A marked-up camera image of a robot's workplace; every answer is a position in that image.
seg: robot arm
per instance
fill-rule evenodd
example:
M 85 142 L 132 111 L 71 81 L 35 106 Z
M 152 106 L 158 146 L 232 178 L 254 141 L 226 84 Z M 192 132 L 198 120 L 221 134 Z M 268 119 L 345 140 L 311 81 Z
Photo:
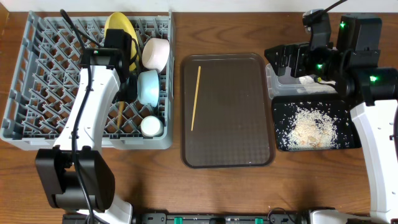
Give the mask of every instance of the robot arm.
M 93 82 L 91 93 L 87 99 L 78 127 L 77 148 L 82 149 L 83 146 L 89 146 L 91 150 L 101 152 L 101 140 L 106 118 L 108 117 L 112 100 L 119 91 L 120 81 L 115 69 L 107 69 L 106 66 L 95 65 L 91 66 L 91 71 Z M 87 68 L 84 68 L 80 72 L 79 90 L 67 124 L 54 144 L 54 146 L 59 146 L 62 150 L 72 149 L 71 132 L 83 101 L 87 84 L 88 71 Z
M 78 33 L 66 12 L 61 14 Z M 103 47 L 86 49 L 77 37 L 83 49 L 80 87 L 54 147 L 37 152 L 37 172 L 51 207 L 89 213 L 90 223 L 97 219 L 130 224 L 132 206 L 115 195 L 114 175 L 101 156 L 101 142 L 115 96 L 119 100 L 137 96 L 136 76 L 129 73 L 132 38 L 121 29 L 108 29 Z M 75 170 L 68 170 L 73 164 Z
M 361 103 L 351 110 L 365 157 L 371 190 L 371 217 L 378 223 L 390 223 L 398 217 L 398 162 L 393 135 L 397 100 Z
M 334 88 L 352 106 L 351 118 L 363 147 L 371 189 L 371 220 L 391 223 L 398 218 L 398 155 L 393 141 L 398 132 L 394 129 L 398 71 L 377 67 L 382 22 L 372 14 L 343 15 L 336 49 L 330 42 L 325 11 L 305 14 L 303 24 L 310 28 L 310 42 L 280 45 L 264 54 L 278 76 L 315 74 L 316 82 L 336 82 Z M 369 219 L 330 210 L 310 214 L 311 224 L 345 224 L 351 218 Z

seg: white cup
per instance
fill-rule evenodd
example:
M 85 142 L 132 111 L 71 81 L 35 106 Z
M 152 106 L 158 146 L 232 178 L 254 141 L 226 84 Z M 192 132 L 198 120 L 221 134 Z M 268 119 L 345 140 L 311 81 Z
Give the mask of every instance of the white cup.
M 159 77 L 156 70 L 141 72 L 138 76 L 137 93 L 138 101 L 142 105 L 150 104 L 153 108 L 159 101 Z
M 163 123 L 155 116 L 148 116 L 141 121 L 141 133 L 144 137 L 161 136 L 163 130 Z
M 167 64 L 170 53 L 168 40 L 152 38 L 148 40 L 142 53 L 142 64 L 148 69 L 156 69 L 160 73 Z

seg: wooden chopstick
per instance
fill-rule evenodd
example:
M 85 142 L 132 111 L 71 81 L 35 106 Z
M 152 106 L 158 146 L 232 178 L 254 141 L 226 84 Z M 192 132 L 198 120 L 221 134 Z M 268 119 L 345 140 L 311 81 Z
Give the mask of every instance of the wooden chopstick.
M 124 101 L 120 101 L 119 102 L 119 114 L 118 114 L 118 129 L 120 129 L 120 124 L 122 122 L 123 110 L 124 110 Z
M 199 66 L 198 67 L 198 78 L 197 78 L 197 89 L 195 90 L 195 101 L 193 102 L 191 131 L 193 131 L 193 123 L 195 122 L 195 112 L 197 110 L 197 99 L 198 99 L 198 90 L 199 90 L 200 69 L 201 69 L 201 67 Z

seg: wooden table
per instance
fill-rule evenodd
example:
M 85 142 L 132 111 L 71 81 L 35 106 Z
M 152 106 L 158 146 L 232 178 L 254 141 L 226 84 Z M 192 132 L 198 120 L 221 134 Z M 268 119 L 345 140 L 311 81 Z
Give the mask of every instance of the wooden table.
M 340 16 L 330 15 L 333 41 Z M 396 67 L 398 14 L 380 16 L 379 65 Z M 9 94 L 26 17 L 26 12 L 10 13 L 0 42 L 2 106 Z M 264 49 L 308 41 L 301 13 L 176 13 L 175 23 L 174 143 L 163 151 L 103 151 L 121 198 L 140 212 L 262 214 L 274 207 L 301 210 L 329 206 L 342 212 L 368 213 L 369 184 L 361 149 L 277 152 L 271 166 L 260 168 L 195 170 L 181 161 L 181 61 L 193 54 L 254 52 L 264 57 Z M 47 203 L 34 166 L 36 152 L 22 151 L 5 142 L 0 142 L 0 147 L 0 223 L 60 223 L 63 210 L 52 209 Z

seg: plastic dish rack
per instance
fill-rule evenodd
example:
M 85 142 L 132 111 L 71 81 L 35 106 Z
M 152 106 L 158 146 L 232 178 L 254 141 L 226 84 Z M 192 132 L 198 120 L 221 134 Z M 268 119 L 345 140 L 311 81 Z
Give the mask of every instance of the plastic dish rack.
M 117 149 L 167 149 L 173 135 L 173 73 L 175 25 L 169 16 L 128 17 L 139 44 L 138 54 L 153 37 L 168 39 L 170 55 L 160 73 L 159 102 L 156 108 L 138 101 L 125 102 L 120 127 L 119 106 L 112 104 L 104 129 L 102 147 Z M 76 27 L 99 43 L 104 42 L 107 17 L 72 17 Z M 94 43 L 85 40 L 87 47 Z M 71 112 L 78 91 L 81 47 L 72 30 L 61 17 L 44 19 L 30 12 L 22 38 L 16 69 L 12 78 L 0 138 L 23 150 L 51 148 L 60 135 Z M 139 74 L 144 68 L 137 67 Z M 154 115 L 164 123 L 160 137 L 143 138 L 140 123 Z

